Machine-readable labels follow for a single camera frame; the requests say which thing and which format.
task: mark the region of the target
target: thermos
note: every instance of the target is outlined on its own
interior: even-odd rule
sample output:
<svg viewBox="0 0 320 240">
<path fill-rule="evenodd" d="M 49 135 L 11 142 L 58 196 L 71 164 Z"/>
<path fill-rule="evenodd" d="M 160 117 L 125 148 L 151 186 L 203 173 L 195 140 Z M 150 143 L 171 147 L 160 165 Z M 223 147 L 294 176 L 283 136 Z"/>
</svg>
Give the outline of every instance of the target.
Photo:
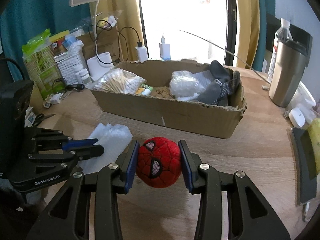
<svg viewBox="0 0 320 240">
<path fill-rule="evenodd" d="M 290 103 L 307 65 L 307 49 L 295 41 L 279 41 L 269 97 L 280 107 Z"/>
</svg>

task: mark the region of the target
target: cardboard box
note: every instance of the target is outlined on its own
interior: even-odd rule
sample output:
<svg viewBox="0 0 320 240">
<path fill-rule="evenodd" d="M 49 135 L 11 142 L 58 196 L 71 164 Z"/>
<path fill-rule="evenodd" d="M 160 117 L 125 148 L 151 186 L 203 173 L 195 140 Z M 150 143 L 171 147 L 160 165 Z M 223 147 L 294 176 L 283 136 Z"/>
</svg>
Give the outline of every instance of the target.
<svg viewBox="0 0 320 240">
<path fill-rule="evenodd" d="M 118 48 L 118 32 L 116 28 L 112 28 L 110 31 L 107 30 L 98 30 L 98 54 L 103 52 L 110 52 L 112 60 L 115 60 L 119 57 L 119 48 Z M 83 56 L 87 61 L 89 58 L 95 56 L 94 52 L 94 42 L 91 40 L 89 33 L 77 37 L 78 40 L 81 40 L 84 44 L 82 48 Z"/>
<path fill-rule="evenodd" d="M 117 67 L 145 78 L 149 86 L 163 87 L 169 86 L 173 71 L 188 70 L 198 73 L 208 70 L 208 66 L 196 62 L 148 60 L 144 63 L 122 62 Z M 231 106 L 227 107 L 151 96 L 91 91 L 105 112 L 225 139 L 231 137 L 247 108 L 241 83 L 236 93 L 230 96 Z"/>
</svg>

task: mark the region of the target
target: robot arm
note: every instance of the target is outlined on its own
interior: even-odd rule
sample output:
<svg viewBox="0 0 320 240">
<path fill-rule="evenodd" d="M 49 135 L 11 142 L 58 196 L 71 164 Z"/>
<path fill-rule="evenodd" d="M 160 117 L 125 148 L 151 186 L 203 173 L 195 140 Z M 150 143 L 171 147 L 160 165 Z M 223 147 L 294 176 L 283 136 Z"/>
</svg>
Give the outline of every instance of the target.
<svg viewBox="0 0 320 240">
<path fill-rule="evenodd" d="M 178 146 L 186 188 L 191 194 L 201 194 L 194 239 L 221 239 L 222 191 L 228 195 L 229 239 L 290 239 L 275 211 L 243 171 L 218 172 L 191 153 L 184 140 Z M 95 239 L 123 239 L 116 194 L 127 194 L 132 187 L 138 150 L 138 141 L 133 141 L 127 153 L 100 172 L 73 173 L 39 216 L 27 240 L 88 239 L 91 192 L 96 192 Z"/>
</svg>

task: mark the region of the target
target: wooden table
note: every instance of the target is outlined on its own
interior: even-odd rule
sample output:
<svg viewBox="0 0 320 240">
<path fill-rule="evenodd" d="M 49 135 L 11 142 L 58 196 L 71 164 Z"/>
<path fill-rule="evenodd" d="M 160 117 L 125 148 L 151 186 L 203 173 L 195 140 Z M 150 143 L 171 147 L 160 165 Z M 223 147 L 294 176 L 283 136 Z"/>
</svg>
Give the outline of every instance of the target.
<svg viewBox="0 0 320 240">
<path fill-rule="evenodd" d="M 43 128 L 63 130 L 74 139 L 87 138 L 95 126 L 126 125 L 134 139 L 142 143 L 154 136 L 175 142 L 186 140 L 191 152 L 218 171 L 244 171 L 263 193 L 294 239 L 305 227 L 301 219 L 302 206 L 296 206 L 297 179 L 290 140 L 291 123 L 282 117 L 283 109 L 274 105 L 265 85 L 253 71 L 239 69 L 247 98 L 244 113 L 230 139 L 218 139 L 183 132 L 102 112 L 89 90 L 73 92 L 45 114 L 55 113 L 45 120 Z M 49 188 L 48 203 L 63 183 Z M 128 195 L 118 195 L 119 213 L 124 239 L 193 239 L 198 217 L 200 195 L 190 195 L 183 177 L 171 187 L 155 189 L 135 177 Z M 320 200 L 310 203 L 311 216 Z M 94 239 L 92 198 L 90 239 Z M 222 239 L 228 239 L 224 222 Z"/>
</svg>

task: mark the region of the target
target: teal curtain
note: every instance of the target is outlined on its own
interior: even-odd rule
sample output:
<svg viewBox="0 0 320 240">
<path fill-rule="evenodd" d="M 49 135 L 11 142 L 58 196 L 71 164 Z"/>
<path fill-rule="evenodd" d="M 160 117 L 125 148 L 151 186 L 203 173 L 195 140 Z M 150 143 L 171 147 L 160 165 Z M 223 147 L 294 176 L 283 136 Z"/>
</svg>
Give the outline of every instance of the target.
<svg viewBox="0 0 320 240">
<path fill-rule="evenodd" d="M 276 0 L 259 0 L 260 9 L 260 33 L 256 55 L 252 64 L 252 68 L 261 71 L 263 65 L 264 54 L 266 50 L 267 38 L 267 13 L 276 14 Z"/>
<path fill-rule="evenodd" d="M 89 4 L 69 6 L 69 0 L 11 0 L 0 17 L 0 32 L 6 57 L 16 60 L 26 77 L 22 60 L 22 45 L 49 28 L 51 34 L 77 27 L 80 20 L 90 16 Z M 9 65 L 14 80 L 21 79 L 19 71 Z"/>
</svg>

